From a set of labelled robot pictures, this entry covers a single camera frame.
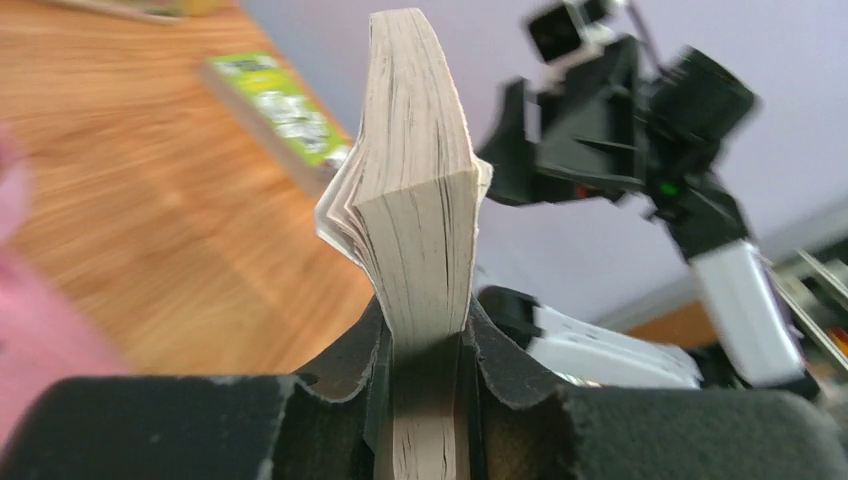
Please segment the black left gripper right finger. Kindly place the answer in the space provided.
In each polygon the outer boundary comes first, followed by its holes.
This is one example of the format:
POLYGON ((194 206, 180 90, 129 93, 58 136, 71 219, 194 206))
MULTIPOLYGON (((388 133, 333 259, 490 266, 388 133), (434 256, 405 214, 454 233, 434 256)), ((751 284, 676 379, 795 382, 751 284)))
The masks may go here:
POLYGON ((475 479, 843 479, 835 425, 774 390, 578 387, 472 303, 462 335, 475 479))

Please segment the pink student backpack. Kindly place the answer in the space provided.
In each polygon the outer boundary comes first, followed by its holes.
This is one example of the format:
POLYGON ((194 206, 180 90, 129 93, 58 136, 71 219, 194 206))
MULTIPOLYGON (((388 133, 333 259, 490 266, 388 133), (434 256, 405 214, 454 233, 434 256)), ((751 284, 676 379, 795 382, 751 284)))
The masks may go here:
POLYGON ((1 130, 1 443, 53 383, 129 371, 94 325, 11 246, 30 204, 25 155, 1 130))

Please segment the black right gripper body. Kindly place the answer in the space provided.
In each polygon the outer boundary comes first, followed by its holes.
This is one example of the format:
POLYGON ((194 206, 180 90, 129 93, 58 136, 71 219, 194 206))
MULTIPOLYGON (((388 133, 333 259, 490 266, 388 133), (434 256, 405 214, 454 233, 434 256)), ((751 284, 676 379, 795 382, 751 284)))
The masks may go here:
POLYGON ((500 115, 478 156, 493 167, 487 196, 508 206, 604 197, 647 185, 639 42, 623 36, 568 70, 554 91, 503 84, 500 115))

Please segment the red comic book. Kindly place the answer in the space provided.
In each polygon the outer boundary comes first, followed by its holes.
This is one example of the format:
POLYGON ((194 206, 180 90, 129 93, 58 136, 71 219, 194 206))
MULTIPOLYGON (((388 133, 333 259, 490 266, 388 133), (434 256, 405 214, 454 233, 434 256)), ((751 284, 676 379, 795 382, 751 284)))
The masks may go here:
POLYGON ((460 334, 491 176, 424 13, 373 13, 360 133, 315 220, 318 235, 366 273, 391 334, 380 479, 470 475, 460 334))

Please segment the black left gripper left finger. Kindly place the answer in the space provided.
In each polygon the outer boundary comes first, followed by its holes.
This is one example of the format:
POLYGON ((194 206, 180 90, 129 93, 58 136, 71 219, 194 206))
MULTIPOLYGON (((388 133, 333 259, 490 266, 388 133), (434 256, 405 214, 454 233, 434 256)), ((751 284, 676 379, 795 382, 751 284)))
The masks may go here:
POLYGON ((1 454, 5 479, 368 479, 368 388, 388 334, 376 302, 290 375, 58 381, 1 454))

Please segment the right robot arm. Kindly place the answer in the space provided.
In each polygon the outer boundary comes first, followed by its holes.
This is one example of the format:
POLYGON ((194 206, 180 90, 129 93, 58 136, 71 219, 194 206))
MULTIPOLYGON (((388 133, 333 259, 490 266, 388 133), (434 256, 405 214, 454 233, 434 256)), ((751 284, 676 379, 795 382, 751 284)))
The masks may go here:
POLYGON ((494 166, 488 196, 511 207, 641 194, 693 273, 718 346, 697 355, 700 384, 824 394, 735 197, 714 172, 725 138, 756 95, 698 49, 652 80, 629 35, 568 69, 552 89, 502 87, 499 119, 479 150, 494 166))

